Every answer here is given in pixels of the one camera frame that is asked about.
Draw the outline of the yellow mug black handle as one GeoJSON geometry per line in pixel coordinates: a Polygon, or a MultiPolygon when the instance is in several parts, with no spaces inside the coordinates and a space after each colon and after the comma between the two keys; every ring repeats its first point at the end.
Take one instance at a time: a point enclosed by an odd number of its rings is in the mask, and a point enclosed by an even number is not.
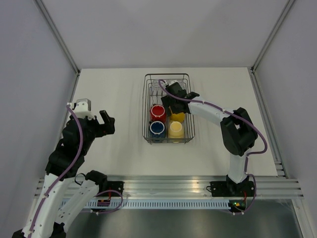
{"type": "Polygon", "coordinates": [[[172,121],[178,121],[178,122],[182,123],[185,120],[185,114],[183,112],[177,113],[177,114],[171,112],[171,115],[169,118],[172,121]]]}

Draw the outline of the red mug black handle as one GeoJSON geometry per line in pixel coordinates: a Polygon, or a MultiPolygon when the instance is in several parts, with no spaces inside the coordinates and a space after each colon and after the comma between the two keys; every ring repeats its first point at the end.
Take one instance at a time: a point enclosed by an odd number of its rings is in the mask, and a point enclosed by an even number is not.
{"type": "Polygon", "coordinates": [[[166,112],[162,105],[153,105],[150,109],[150,120],[166,122],[166,112]]]}

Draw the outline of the pale yellow mug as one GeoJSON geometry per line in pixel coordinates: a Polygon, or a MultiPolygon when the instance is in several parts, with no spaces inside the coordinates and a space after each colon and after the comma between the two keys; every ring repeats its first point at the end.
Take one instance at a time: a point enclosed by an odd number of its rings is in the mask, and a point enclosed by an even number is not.
{"type": "Polygon", "coordinates": [[[182,123],[178,121],[171,121],[168,127],[169,138],[183,138],[185,135],[182,123]]]}

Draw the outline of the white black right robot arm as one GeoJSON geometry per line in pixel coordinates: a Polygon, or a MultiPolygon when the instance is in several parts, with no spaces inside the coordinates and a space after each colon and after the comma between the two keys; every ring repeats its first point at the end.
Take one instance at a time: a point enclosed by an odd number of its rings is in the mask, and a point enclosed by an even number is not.
{"type": "Polygon", "coordinates": [[[158,81],[166,93],[161,101],[171,113],[187,113],[204,118],[218,125],[221,130],[224,147],[230,155],[229,172],[225,182],[212,182],[212,195],[230,197],[243,194],[244,189],[251,190],[253,182],[247,175],[248,156],[255,145],[259,131],[254,127],[248,112],[244,108],[236,110],[223,109],[203,100],[198,93],[187,93],[177,81],[167,83],[158,81]]]}

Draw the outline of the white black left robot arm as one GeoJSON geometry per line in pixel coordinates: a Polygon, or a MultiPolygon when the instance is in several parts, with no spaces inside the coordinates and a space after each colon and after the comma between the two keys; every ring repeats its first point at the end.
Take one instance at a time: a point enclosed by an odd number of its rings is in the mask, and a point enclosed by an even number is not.
{"type": "Polygon", "coordinates": [[[90,119],[88,111],[82,116],[73,110],[70,113],[62,139],[49,156],[44,186],[32,217],[24,228],[13,233],[14,238],[64,238],[85,205],[94,196],[104,196],[108,191],[107,176],[92,170],[71,199],[60,205],[92,142],[115,132],[115,119],[106,111],[100,111],[102,124],[96,117],[90,119]]]}

